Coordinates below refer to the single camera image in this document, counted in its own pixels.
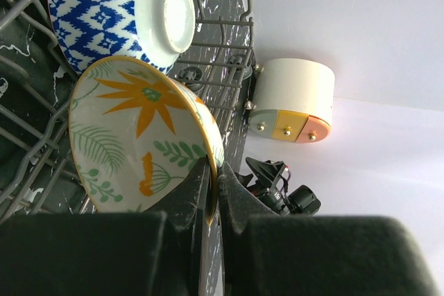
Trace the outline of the yellow star patterned bowl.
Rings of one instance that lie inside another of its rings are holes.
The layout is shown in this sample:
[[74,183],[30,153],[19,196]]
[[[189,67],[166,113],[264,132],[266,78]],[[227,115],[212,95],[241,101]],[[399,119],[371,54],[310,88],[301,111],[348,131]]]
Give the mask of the yellow star patterned bowl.
[[71,97],[69,140],[80,182],[98,212],[151,208],[205,158],[207,209],[214,215],[225,159],[221,131],[201,98],[151,65],[122,55],[92,63]]

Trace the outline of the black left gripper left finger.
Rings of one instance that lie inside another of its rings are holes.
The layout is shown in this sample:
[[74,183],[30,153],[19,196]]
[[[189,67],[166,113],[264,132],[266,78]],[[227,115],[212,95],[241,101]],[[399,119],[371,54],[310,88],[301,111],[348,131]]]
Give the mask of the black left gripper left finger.
[[2,295],[198,295],[210,163],[141,213],[1,224]]

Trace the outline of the red geometric patterned bowl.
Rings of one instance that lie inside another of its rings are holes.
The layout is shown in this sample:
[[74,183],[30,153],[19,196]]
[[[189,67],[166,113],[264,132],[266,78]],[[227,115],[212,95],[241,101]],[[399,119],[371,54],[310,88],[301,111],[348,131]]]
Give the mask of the red geometric patterned bowl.
[[194,0],[48,0],[53,31],[72,69],[124,55],[168,73],[194,38]]

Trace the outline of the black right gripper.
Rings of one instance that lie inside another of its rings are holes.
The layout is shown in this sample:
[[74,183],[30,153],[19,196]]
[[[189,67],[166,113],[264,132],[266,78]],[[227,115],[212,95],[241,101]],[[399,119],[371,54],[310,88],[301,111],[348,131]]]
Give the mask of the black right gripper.
[[291,172],[284,162],[272,162],[271,160],[261,162],[247,157],[246,164],[254,174],[234,173],[237,180],[246,190],[278,215],[312,216],[319,211],[321,201],[308,186],[301,185],[289,193]]

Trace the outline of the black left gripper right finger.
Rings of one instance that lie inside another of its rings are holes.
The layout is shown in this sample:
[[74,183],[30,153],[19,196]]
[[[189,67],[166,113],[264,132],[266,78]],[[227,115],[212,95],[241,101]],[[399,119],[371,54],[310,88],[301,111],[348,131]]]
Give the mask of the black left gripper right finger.
[[437,295],[413,236],[384,216],[279,216],[218,171],[228,295]]

